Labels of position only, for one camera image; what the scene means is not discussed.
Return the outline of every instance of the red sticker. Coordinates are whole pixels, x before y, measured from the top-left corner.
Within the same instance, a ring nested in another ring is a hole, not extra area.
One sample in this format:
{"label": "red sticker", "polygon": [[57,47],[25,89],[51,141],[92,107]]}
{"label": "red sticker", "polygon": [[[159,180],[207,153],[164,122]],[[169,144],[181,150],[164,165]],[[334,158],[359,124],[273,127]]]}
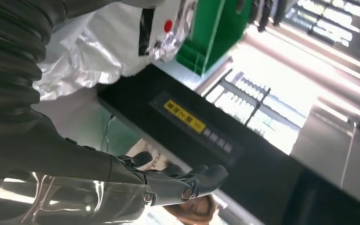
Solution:
{"label": "red sticker", "polygon": [[171,28],[173,27],[173,22],[171,20],[167,20],[165,23],[165,32],[171,31]]}

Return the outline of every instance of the black tape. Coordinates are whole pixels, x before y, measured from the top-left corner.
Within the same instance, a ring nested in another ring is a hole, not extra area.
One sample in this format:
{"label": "black tape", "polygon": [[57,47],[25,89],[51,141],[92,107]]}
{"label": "black tape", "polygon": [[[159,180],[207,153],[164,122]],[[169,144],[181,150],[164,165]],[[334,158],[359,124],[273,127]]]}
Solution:
{"label": "black tape", "polygon": [[148,55],[149,41],[151,38],[152,22],[154,20],[154,14],[155,14],[154,8],[145,8],[141,13],[139,56]]}

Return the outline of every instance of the cable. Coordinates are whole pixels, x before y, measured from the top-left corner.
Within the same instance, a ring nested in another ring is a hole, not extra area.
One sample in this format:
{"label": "cable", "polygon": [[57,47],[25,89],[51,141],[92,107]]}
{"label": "cable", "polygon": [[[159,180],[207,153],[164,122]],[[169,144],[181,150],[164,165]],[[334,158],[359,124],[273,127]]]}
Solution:
{"label": "cable", "polygon": [[107,126],[105,128],[105,132],[103,132],[103,140],[101,141],[100,151],[103,151],[104,141],[106,141],[107,147],[106,147],[105,153],[107,153],[107,154],[108,154],[109,147],[110,147],[110,140],[108,139],[108,128],[110,127],[110,124],[112,122],[114,122],[116,119],[117,118],[115,116],[111,115],[110,121],[108,121]]}

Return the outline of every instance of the green machine part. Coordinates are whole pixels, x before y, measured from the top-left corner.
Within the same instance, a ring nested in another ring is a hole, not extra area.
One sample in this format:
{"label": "green machine part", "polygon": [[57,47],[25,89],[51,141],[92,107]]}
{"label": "green machine part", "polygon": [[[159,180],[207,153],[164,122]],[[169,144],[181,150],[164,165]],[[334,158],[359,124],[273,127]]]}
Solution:
{"label": "green machine part", "polygon": [[243,36],[251,5],[252,0],[199,0],[177,62],[203,75]]}

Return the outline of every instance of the bolt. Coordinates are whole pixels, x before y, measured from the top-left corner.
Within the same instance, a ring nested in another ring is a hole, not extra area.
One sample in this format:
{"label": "bolt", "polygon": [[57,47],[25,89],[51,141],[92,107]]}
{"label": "bolt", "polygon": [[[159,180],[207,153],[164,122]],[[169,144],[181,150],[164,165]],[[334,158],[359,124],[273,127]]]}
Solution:
{"label": "bolt", "polygon": [[146,195],[144,195],[144,201],[145,201],[146,203],[152,202],[153,198],[154,198],[154,197],[153,197],[152,194],[146,194]]}
{"label": "bolt", "polygon": [[191,189],[185,188],[181,194],[181,199],[186,202],[191,198]]}

